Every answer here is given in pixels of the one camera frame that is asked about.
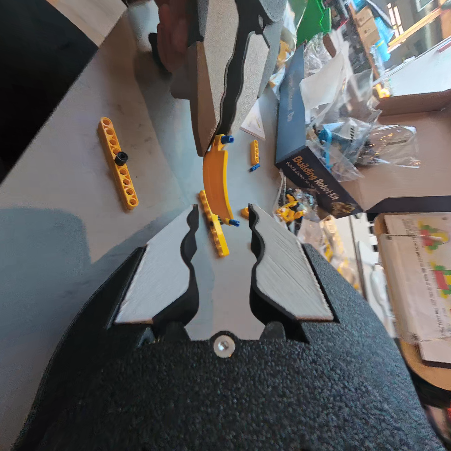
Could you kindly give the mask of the clear bags inside box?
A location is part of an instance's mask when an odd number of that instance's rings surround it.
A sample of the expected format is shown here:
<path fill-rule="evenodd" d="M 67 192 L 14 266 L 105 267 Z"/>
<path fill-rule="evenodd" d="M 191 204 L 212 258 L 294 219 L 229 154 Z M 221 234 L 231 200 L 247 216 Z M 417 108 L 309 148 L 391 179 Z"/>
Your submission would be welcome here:
<path fill-rule="evenodd" d="M 324 62 L 313 50 L 305 50 L 304 56 L 307 77 L 299 87 L 306 113 L 307 144 L 323 163 L 322 147 L 313 131 L 314 125 L 319 128 L 323 124 L 345 121 L 340 134 L 353 138 L 346 150 L 348 159 L 332 159 L 331 173 L 337 181 L 363 177 L 359 171 L 363 167 L 420 167 L 416 128 L 382 125 L 378 121 L 381 110 L 376 108 L 373 98 L 372 70 L 354 75 L 349 70 L 347 48 Z"/>

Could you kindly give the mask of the grey desk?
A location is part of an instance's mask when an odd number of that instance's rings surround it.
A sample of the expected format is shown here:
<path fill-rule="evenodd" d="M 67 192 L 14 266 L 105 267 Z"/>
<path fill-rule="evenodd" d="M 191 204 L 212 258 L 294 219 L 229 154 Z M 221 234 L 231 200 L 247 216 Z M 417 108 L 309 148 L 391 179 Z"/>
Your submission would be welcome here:
<path fill-rule="evenodd" d="M 131 254 L 195 203 L 202 161 L 189 104 L 138 32 L 153 2 L 131 7 L 1 185 L 1 408 L 29 410 L 48 362 L 82 305 Z M 139 204 L 117 194 L 101 147 L 111 119 Z"/>

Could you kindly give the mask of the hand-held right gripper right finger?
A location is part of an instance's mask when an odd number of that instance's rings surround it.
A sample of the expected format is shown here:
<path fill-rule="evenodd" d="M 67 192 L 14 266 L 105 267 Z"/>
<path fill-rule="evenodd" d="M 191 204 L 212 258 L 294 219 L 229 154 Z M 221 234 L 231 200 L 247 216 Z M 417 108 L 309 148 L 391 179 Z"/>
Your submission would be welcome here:
<path fill-rule="evenodd" d="M 300 241 L 257 205 L 249 205 L 255 316 L 332 322 L 334 315 Z"/>

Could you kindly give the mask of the sticker sheet in plastic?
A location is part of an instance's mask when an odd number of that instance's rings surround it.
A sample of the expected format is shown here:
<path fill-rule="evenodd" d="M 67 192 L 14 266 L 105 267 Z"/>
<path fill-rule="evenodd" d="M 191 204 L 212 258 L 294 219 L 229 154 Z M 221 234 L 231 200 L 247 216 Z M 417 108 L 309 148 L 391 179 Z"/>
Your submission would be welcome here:
<path fill-rule="evenodd" d="M 339 220 L 328 216 L 312 223 L 310 244 L 326 259 L 355 289 L 359 290 L 359 277 L 353 244 L 344 242 L 340 234 Z"/>

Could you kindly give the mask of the yellow beam black pin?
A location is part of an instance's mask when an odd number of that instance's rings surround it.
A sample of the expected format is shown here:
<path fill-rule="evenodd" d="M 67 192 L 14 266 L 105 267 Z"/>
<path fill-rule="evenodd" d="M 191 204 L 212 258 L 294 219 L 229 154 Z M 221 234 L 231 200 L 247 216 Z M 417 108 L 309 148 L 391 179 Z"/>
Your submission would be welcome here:
<path fill-rule="evenodd" d="M 205 214 L 206 222 L 210 229 L 213 244 L 215 245 L 218 257 L 226 257 L 229 255 L 229 249 L 222 230 L 222 222 L 216 214 L 212 213 L 204 190 L 199 192 L 199 200 L 202 204 L 202 209 Z"/>

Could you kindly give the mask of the short yellow beam blue pin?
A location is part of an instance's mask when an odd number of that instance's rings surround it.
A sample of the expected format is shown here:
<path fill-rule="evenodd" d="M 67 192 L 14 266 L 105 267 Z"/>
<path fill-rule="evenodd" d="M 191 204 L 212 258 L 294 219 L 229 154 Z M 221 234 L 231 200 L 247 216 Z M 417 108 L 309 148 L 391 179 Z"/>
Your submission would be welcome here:
<path fill-rule="evenodd" d="M 256 171 L 260 167 L 259 143 L 256 139 L 250 144 L 250 163 L 249 173 Z"/>

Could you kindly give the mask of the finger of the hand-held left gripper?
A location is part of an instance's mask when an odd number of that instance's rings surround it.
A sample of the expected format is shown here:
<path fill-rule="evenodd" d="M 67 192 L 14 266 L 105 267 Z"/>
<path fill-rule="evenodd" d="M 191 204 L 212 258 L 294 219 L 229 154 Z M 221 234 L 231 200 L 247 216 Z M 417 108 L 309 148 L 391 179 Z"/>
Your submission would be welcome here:
<path fill-rule="evenodd" d="M 243 123 L 271 76 L 279 52 L 283 20 L 263 13 L 239 13 L 232 57 L 225 71 L 224 134 Z"/>
<path fill-rule="evenodd" d="M 188 1 L 188 49 L 171 93 L 187 99 L 197 154 L 204 157 L 218 131 L 235 132 L 244 120 L 243 81 L 232 70 L 242 1 Z"/>

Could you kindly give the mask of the green plastic bin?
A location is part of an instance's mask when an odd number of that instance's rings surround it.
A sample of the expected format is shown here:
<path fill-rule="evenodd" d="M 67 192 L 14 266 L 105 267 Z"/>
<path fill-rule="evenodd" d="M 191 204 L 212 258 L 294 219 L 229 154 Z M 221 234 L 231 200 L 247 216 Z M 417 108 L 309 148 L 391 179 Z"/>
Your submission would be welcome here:
<path fill-rule="evenodd" d="M 304 42 L 309 42 L 319 33 L 327 35 L 331 29 L 331 9 L 324 7 L 322 0 L 308 0 L 297 26 L 297 46 L 300 47 Z"/>

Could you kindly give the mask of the person's left hand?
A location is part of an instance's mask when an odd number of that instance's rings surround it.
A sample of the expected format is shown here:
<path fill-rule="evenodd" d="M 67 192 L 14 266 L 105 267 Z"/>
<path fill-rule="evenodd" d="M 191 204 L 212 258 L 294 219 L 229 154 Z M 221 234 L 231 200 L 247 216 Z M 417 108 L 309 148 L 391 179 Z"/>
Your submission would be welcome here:
<path fill-rule="evenodd" d="M 155 0 L 159 23 L 148 40 L 152 57 L 165 74 L 180 68 L 189 47 L 189 33 L 198 25 L 197 0 Z"/>

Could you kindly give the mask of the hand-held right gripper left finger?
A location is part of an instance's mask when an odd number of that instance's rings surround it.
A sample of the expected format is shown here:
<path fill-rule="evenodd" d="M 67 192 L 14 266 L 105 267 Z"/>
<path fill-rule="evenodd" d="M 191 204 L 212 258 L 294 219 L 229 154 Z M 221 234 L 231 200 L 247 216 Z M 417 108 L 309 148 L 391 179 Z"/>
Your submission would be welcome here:
<path fill-rule="evenodd" d="M 192 256 L 182 256 L 182 244 L 197 228 L 198 206 L 192 205 L 147 241 L 116 324 L 156 324 L 157 315 L 188 291 Z"/>

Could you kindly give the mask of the long yellow nine-hole beam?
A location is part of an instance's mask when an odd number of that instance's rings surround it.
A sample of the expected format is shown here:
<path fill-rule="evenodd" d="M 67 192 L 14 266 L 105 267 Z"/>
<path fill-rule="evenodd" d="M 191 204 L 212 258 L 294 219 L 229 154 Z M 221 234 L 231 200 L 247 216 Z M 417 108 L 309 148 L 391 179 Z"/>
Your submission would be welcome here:
<path fill-rule="evenodd" d="M 139 201 L 127 167 L 128 155 L 121 150 L 111 119 L 100 117 L 97 133 L 119 199 L 126 210 L 133 211 Z"/>

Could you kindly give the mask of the yellow curved panel blue pins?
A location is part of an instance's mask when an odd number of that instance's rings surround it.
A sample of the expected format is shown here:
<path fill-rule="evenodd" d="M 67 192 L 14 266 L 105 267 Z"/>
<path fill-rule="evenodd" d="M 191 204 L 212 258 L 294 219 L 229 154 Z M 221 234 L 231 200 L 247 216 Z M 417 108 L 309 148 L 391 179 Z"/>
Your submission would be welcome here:
<path fill-rule="evenodd" d="M 226 225 L 239 227 L 234 219 L 227 189 L 228 151 L 226 144 L 234 143 L 231 135 L 218 134 L 203 158 L 202 174 L 204 191 L 211 212 Z"/>

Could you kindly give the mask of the wooden clipboard printed sheet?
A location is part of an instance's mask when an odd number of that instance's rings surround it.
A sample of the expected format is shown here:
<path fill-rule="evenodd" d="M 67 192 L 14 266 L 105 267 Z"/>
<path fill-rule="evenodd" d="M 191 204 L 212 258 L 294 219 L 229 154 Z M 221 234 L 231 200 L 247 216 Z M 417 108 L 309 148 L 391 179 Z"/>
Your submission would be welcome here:
<path fill-rule="evenodd" d="M 423 364 L 450 368 L 450 212 L 384 213 L 374 230 L 398 336 Z"/>

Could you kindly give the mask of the plastic bag of yellow parts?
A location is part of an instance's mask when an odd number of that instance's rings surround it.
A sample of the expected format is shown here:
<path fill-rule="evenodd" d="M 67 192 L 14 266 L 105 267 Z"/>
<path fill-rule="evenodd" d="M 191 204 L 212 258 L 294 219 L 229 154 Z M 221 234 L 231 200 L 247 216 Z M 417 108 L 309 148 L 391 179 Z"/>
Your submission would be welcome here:
<path fill-rule="evenodd" d="M 312 190 L 282 189 L 276 200 L 274 218 L 287 227 L 300 228 L 303 219 L 318 223 L 318 203 Z"/>

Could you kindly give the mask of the blue plastic part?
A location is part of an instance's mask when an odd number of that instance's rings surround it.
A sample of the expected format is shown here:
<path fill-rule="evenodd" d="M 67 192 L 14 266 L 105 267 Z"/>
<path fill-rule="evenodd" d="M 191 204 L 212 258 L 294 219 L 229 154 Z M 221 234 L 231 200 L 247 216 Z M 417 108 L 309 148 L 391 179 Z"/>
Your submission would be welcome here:
<path fill-rule="evenodd" d="M 320 150 L 320 157 L 323 159 L 324 166 L 331 172 L 334 162 L 341 160 L 342 157 L 348 159 L 346 156 L 346 150 L 353 138 L 348 136 L 342 136 L 340 134 L 341 128 L 346 124 L 345 121 L 333 122 L 323 124 L 321 127 L 313 126 L 322 150 Z"/>

